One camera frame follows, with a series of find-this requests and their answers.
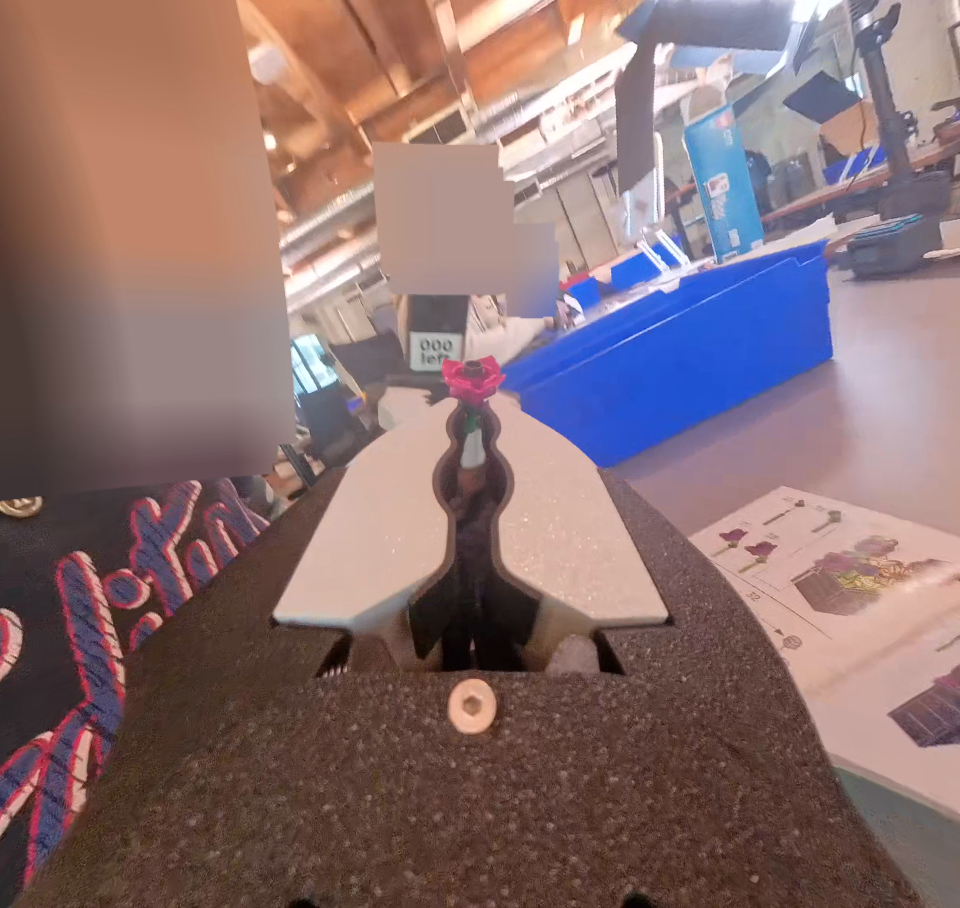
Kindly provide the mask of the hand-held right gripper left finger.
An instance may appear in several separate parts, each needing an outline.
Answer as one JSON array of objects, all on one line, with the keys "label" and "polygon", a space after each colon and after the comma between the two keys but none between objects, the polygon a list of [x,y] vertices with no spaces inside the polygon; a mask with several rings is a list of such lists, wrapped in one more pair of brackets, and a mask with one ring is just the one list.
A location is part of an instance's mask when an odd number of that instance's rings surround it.
[{"label": "hand-held right gripper left finger", "polygon": [[273,609],[277,625],[376,638],[399,666],[440,664],[438,640],[417,653],[409,603],[453,561],[435,474],[456,411],[456,400],[442,400],[352,460]]}]

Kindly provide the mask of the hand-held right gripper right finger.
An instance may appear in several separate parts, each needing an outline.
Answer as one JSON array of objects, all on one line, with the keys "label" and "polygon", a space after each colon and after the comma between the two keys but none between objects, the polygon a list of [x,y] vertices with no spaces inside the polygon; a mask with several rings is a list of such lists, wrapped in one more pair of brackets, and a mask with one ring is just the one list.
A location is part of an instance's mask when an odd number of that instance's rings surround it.
[{"label": "hand-held right gripper right finger", "polygon": [[669,611],[597,465],[513,401],[489,402],[501,500],[483,611],[523,669],[570,637],[666,626]]}]

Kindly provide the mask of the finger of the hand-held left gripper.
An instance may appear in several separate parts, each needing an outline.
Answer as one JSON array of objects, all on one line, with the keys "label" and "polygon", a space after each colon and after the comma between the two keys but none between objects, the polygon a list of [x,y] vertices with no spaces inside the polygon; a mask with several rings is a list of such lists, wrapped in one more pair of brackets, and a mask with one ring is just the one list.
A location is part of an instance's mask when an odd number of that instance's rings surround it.
[{"label": "finger of the hand-held left gripper", "polygon": [[419,419],[434,407],[450,400],[446,389],[409,386],[387,386],[377,401],[377,423],[383,432],[390,432],[407,422]]}]

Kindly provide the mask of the magenta lego flower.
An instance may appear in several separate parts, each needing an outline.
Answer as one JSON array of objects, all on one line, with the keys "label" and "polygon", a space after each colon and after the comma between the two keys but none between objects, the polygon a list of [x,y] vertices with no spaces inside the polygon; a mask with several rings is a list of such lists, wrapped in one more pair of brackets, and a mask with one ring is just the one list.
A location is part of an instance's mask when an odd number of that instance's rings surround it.
[{"label": "magenta lego flower", "polygon": [[506,377],[493,356],[465,362],[445,359],[440,374],[450,398],[470,409],[481,409]]}]

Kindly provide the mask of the green lego stem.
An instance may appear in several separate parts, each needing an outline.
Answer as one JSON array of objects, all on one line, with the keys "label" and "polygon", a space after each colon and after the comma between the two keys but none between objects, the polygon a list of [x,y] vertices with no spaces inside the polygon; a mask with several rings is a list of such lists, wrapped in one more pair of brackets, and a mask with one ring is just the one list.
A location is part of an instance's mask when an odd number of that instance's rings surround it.
[{"label": "green lego stem", "polygon": [[486,467],[487,450],[484,440],[483,408],[462,404],[462,446],[459,470],[474,472]]}]

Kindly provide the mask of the large blue plastic bin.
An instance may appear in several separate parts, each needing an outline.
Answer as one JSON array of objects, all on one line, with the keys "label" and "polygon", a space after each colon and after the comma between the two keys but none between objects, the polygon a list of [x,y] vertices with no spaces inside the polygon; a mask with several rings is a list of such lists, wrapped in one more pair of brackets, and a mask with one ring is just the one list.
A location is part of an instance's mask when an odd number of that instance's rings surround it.
[{"label": "large blue plastic bin", "polygon": [[502,390],[614,468],[834,357],[827,245],[685,276],[510,363]]}]

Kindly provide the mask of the lego instruction booklet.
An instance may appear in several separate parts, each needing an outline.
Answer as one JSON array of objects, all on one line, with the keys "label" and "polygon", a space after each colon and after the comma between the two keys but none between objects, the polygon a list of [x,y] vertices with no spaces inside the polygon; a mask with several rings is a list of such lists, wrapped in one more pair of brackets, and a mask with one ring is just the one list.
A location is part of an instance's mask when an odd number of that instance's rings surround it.
[{"label": "lego instruction booklet", "polygon": [[781,486],[691,542],[785,662],[831,762],[957,820],[958,535]]}]

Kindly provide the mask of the tall blue box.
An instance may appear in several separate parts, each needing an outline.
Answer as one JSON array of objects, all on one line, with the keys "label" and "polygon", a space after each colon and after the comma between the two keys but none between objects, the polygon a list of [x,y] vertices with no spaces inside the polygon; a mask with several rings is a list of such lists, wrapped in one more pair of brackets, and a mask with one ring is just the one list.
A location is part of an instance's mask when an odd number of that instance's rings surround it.
[{"label": "tall blue box", "polygon": [[724,105],[682,133],[713,255],[723,263],[763,244],[759,206],[734,109]]}]

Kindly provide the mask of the small black device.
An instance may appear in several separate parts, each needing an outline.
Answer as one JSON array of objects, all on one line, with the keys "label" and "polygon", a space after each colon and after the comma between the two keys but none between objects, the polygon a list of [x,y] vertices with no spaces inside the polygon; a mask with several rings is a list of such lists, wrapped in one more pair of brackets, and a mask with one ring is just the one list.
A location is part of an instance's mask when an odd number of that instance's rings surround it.
[{"label": "small black device", "polygon": [[941,219],[913,214],[853,234],[842,263],[858,279],[899,277],[927,266],[928,255],[942,246]]}]

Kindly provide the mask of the studio light panel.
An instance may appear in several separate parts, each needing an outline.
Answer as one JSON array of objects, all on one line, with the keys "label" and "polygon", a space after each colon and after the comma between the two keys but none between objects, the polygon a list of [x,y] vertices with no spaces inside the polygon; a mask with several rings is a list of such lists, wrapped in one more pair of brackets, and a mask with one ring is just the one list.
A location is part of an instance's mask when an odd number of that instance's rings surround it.
[{"label": "studio light panel", "polygon": [[616,29],[635,45],[781,51],[833,0],[643,0]]}]

